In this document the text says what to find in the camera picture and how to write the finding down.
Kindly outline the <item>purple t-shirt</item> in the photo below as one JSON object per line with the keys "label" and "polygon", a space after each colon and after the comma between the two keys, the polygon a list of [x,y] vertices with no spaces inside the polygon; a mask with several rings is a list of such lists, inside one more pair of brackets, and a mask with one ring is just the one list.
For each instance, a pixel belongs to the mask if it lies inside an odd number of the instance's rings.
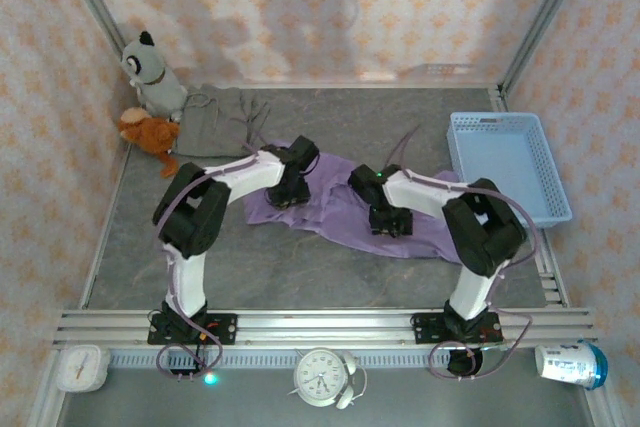
{"label": "purple t-shirt", "polygon": [[460,262],[446,222],[413,211],[413,234],[393,238],[374,235],[369,225],[369,206],[348,185],[356,163],[329,153],[307,176],[310,200],[300,206],[278,210],[266,200],[264,190],[243,198],[246,223],[280,222],[295,230],[316,233],[339,245],[378,256],[409,259],[436,258]]}

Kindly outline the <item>grey drawstring garment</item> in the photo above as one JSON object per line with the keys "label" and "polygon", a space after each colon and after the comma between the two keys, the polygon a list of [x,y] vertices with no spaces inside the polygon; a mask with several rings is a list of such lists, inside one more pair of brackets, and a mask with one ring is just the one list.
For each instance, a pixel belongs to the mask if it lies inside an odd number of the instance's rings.
{"label": "grey drawstring garment", "polygon": [[259,146],[270,110],[256,90],[210,84],[193,87],[173,152],[187,157],[245,157]]}

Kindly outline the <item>blue plastic basket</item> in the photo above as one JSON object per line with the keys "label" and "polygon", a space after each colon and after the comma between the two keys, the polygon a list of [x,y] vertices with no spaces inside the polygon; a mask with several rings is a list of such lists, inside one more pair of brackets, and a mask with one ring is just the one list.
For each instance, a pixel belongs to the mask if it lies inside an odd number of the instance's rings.
{"label": "blue plastic basket", "polygon": [[539,118],[530,113],[454,112],[447,142],[458,178],[491,180],[538,228],[573,218]]}

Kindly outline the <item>brown plush animal toy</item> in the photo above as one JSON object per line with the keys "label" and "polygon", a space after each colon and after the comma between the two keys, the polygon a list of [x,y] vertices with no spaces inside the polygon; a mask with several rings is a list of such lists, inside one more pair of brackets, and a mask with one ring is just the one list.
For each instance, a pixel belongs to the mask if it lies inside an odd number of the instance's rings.
{"label": "brown plush animal toy", "polygon": [[178,123],[153,117],[144,108],[132,107],[120,116],[118,130],[125,141],[156,157],[164,165],[161,171],[163,178],[177,173],[179,164],[171,156],[171,150],[180,133]]}

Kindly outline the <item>round white alarm clock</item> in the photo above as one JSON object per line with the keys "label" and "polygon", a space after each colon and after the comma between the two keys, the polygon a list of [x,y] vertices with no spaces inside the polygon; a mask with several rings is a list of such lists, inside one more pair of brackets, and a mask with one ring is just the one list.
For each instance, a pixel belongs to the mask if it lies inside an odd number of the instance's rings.
{"label": "round white alarm clock", "polygon": [[345,410],[366,394],[368,373],[351,352],[318,347],[299,356],[289,395],[312,407]]}

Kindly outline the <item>grey plush animal toy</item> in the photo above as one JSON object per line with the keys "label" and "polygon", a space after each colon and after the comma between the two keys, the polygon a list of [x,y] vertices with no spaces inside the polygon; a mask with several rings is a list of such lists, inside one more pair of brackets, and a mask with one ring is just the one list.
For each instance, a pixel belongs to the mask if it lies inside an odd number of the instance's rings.
{"label": "grey plush animal toy", "polygon": [[187,89],[166,64],[148,31],[142,31],[124,47],[121,67],[136,90],[139,102],[152,117],[180,121]]}

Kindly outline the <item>white canister with blue lid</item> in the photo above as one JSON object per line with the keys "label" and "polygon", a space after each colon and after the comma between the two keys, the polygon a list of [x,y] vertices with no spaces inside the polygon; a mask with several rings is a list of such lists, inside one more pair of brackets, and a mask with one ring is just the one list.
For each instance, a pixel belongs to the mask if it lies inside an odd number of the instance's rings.
{"label": "white canister with blue lid", "polygon": [[585,340],[573,344],[539,345],[534,349],[534,356],[540,377],[587,390],[602,387],[609,372],[603,351]]}

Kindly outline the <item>square white clock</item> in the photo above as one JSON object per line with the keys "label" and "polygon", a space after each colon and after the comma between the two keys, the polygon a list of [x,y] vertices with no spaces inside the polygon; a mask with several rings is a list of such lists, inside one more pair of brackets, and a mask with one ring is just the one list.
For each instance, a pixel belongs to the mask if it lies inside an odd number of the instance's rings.
{"label": "square white clock", "polygon": [[99,389],[106,381],[110,360],[110,350],[98,345],[75,345],[63,349],[56,377],[58,389],[66,393]]}

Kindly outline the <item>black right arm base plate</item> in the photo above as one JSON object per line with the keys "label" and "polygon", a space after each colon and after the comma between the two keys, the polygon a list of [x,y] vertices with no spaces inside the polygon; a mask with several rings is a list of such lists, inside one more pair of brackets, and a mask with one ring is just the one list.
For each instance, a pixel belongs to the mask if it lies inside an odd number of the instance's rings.
{"label": "black right arm base plate", "polygon": [[415,313],[410,318],[417,344],[457,341],[467,344],[501,343],[499,317],[485,312],[472,320],[459,320],[444,312]]}

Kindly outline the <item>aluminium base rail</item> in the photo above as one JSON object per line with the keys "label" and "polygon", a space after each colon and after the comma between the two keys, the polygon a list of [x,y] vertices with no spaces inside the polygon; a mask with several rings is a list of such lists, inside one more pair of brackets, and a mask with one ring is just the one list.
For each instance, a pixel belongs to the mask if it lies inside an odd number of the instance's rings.
{"label": "aluminium base rail", "polygon": [[[234,347],[285,349],[408,349],[416,344],[409,309],[239,310]],[[499,315],[501,343],[476,347],[523,347],[596,341],[601,332],[586,308],[515,308]],[[62,313],[53,345],[96,344],[142,348],[149,314],[144,310],[69,310]]]}

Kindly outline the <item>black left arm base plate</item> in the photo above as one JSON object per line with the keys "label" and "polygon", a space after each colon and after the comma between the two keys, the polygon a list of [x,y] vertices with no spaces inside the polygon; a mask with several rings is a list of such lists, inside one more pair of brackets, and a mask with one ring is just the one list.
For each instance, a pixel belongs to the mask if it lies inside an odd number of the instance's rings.
{"label": "black left arm base plate", "polygon": [[[213,334],[222,345],[234,345],[238,316],[236,314],[204,313],[192,321]],[[147,335],[149,345],[167,345],[170,343],[197,344],[202,342],[203,333],[188,325],[179,316],[167,316],[154,312],[150,317]]]}

